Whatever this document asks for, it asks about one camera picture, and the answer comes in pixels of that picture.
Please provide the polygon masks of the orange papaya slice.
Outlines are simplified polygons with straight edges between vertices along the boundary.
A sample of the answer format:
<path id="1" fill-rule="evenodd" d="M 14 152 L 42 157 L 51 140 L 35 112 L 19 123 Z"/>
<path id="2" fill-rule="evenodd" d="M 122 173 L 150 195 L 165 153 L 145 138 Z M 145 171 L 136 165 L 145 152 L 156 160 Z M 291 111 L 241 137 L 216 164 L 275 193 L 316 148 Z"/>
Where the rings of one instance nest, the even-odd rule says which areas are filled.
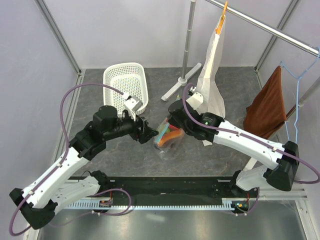
<path id="1" fill-rule="evenodd" d="M 180 141 L 183 136 L 184 132 L 181 129 L 170 131 L 162 136 L 162 138 L 158 141 L 157 146 L 159 148 L 169 147 L 176 141 Z"/>

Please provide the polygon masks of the clear zip top bag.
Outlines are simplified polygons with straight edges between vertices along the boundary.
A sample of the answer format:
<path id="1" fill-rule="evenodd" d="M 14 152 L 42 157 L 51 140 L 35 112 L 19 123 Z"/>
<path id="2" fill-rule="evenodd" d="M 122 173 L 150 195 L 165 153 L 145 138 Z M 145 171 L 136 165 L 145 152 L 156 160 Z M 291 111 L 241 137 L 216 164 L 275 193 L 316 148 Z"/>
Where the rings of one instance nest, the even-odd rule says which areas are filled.
<path id="1" fill-rule="evenodd" d="M 158 126 L 156 129 L 158 135 L 153 140 L 155 152 L 162 160 L 168 160 L 175 155 L 178 145 L 185 135 L 181 128 L 169 123 L 169 117 L 168 114 Z"/>

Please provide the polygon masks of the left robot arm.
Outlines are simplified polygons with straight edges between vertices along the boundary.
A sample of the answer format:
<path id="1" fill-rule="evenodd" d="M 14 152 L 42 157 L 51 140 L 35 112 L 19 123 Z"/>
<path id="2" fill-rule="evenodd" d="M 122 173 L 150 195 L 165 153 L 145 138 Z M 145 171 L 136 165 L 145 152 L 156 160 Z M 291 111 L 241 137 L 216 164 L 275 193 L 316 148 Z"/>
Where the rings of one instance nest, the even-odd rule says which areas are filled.
<path id="1" fill-rule="evenodd" d="M 91 172 L 70 187 L 60 188 L 78 169 L 105 150 L 107 141 L 129 135 L 144 144 L 157 134 L 158 131 L 149 127 L 144 117 L 132 119 L 127 110 L 118 117 L 115 107 L 102 106 L 45 173 L 23 189 L 14 188 L 9 196 L 30 227 L 41 229 L 71 203 L 87 196 L 97 194 L 104 197 L 109 193 L 111 182 L 100 170 Z"/>

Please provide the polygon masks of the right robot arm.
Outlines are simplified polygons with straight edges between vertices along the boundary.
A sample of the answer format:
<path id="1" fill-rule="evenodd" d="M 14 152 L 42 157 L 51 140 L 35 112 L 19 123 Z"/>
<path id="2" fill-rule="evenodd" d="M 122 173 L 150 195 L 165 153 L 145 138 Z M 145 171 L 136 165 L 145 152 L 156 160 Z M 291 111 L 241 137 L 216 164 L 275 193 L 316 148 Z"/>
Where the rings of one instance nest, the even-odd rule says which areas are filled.
<path id="1" fill-rule="evenodd" d="M 257 137 L 232 125 L 224 118 L 210 112 L 199 114 L 189 103 L 177 100 L 169 108 L 168 122 L 200 141 L 208 141 L 235 149 L 261 163 L 250 170 L 238 170 L 229 184 L 235 197 L 251 189 L 271 186 L 289 192 L 292 189 L 299 162 L 298 145 L 285 144 Z"/>

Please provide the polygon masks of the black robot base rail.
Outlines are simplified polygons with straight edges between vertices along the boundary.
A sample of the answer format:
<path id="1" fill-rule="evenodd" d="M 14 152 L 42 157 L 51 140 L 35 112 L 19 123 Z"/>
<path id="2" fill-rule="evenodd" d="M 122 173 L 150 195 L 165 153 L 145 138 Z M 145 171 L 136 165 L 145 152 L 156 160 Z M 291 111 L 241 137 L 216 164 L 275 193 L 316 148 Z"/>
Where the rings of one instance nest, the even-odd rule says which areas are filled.
<path id="1" fill-rule="evenodd" d="M 231 186 L 231 176 L 115 176 L 109 177 L 98 192 L 123 189 L 131 196 L 131 205 L 219 205 L 222 199 L 254 199 L 249 192 Z"/>

